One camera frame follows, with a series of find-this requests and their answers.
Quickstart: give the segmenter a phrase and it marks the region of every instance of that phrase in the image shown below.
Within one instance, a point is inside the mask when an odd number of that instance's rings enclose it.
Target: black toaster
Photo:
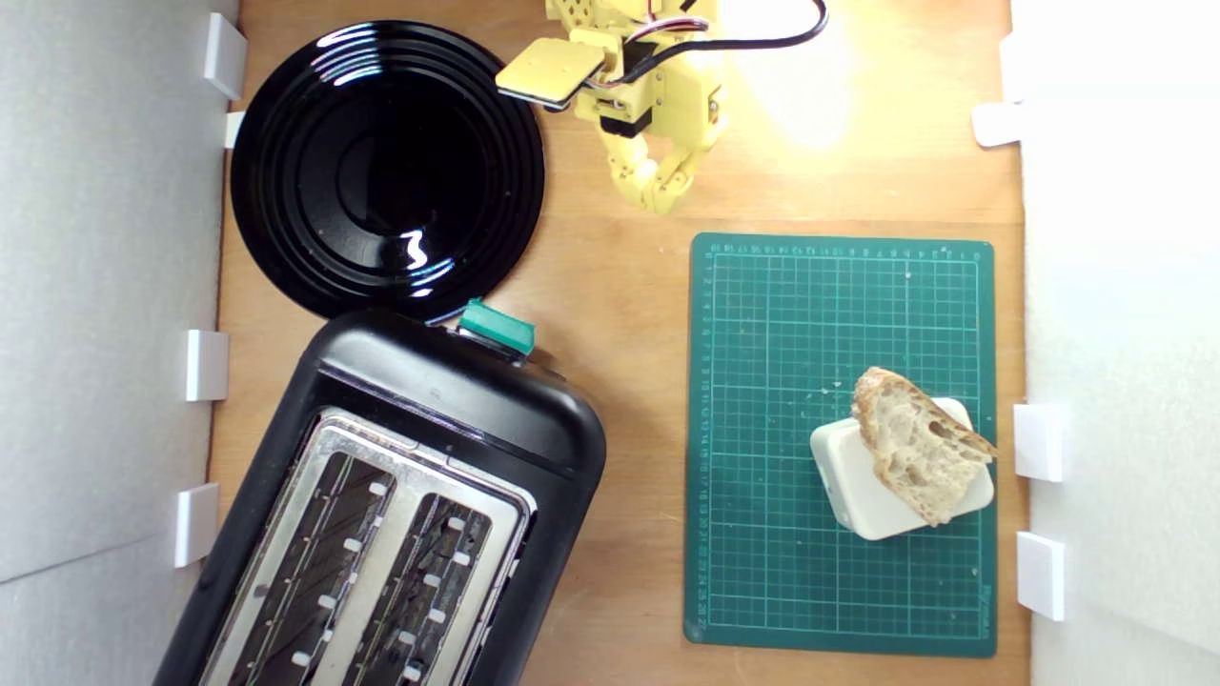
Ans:
[[[342,315],[301,356],[155,685],[515,684],[604,461],[590,406],[477,321]]]

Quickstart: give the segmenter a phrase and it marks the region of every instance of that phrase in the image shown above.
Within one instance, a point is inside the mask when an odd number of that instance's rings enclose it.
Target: bread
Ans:
[[[932,526],[953,519],[978,470],[999,457],[914,383],[881,367],[856,381],[852,416],[874,474]]]

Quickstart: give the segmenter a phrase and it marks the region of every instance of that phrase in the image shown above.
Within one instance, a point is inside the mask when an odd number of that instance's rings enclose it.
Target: white bracket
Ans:
[[[999,72],[1003,103],[982,103],[970,112],[975,140],[983,148],[1016,143],[1025,135],[1025,100],[1030,87],[1030,61],[1014,31],[999,42]]]
[[[229,100],[242,99],[245,82],[246,40],[242,32],[220,12],[207,21],[207,51],[204,56],[204,78]]]
[[[216,483],[205,483],[178,493],[173,566],[184,568],[203,559],[212,549],[220,520],[220,493]]]
[[[187,332],[187,402],[228,397],[228,333]]]
[[[1052,405],[1013,405],[1016,474],[1027,478],[1064,480],[1063,411]]]
[[[1058,541],[1016,533],[1016,602],[1053,621],[1064,620],[1064,551]]]
[[[245,120],[245,110],[240,112],[229,112],[224,120],[224,149],[232,150],[237,145],[237,132],[242,128],[242,121]]]

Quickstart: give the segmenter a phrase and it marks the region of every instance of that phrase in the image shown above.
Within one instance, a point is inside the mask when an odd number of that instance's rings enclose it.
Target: green cutting mat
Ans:
[[[870,365],[996,441],[991,245],[704,233],[691,271],[687,637],[993,655],[996,504],[869,542],[836,522],[809,449]]]

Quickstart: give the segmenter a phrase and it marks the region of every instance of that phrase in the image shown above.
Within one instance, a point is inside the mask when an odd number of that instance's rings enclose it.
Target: white wall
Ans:
[[[1031,530],[1066,544],[1033,682],[1220,684],[1220,9],[1014,0],[1028,400],[1068,411]]]
[[[0,684],[148,682],[198,575],[171,530],[211,421],[183,370],[216,317],[212,9],[0,2]]]

